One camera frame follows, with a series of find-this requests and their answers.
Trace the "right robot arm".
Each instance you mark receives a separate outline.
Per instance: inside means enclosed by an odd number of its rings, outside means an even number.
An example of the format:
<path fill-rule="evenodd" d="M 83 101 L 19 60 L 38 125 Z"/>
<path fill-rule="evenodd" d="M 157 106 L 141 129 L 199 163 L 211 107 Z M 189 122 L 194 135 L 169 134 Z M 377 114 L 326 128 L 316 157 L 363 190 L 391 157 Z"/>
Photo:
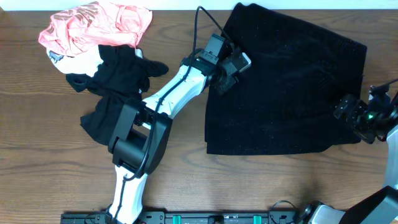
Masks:
<path fill-rule="evenodd" d="M 333 200 L 363 199 L 346 210 L 313 202 L 300 213 L 297 223 L 390 223 L 397 218 L 397 98 L 390 98 L 388 91 L 389 84 L 372 86 L 368 103 L 347 95 L 334 112 L 365 143 L 386 144 L 384 182 L 377 185 L 371 177 L 363 177 L 357 183 L 353 170 L 344 171 L 315 190 Z"/>

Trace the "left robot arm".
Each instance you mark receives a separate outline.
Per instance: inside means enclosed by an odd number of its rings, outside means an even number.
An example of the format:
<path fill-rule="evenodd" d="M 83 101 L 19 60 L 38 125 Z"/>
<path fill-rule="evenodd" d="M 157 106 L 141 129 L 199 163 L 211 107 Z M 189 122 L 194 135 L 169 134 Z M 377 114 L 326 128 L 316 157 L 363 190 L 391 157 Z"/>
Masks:
<path fill-rule="evenodd" d="M 174 117 L 206 87 L 219 94 L 237 84 L 251 59 L 232 41 L 213 34 L 204 49 L 194 49 L 178 73 L 157 93 L 125 102 L 108 151 L 116 170 L 116 190 L 107 223 L 134 223 L 142 212 L 147 176 L 162 160 Z"/>

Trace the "black velvet skirt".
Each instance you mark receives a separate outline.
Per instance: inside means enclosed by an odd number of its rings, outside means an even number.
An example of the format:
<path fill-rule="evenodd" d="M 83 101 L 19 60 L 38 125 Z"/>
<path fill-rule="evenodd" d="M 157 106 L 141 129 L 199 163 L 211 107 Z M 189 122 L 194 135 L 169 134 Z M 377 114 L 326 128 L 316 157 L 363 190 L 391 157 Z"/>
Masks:
<path fill-rule="evenodd" d="M 209 89 L 207 153 L 303 154 L 359 142 L 333 113 L 361 93 L 365 45 L 257 4 L 237 4 L 224 31 L 252 64 L 224 95 Z"/>

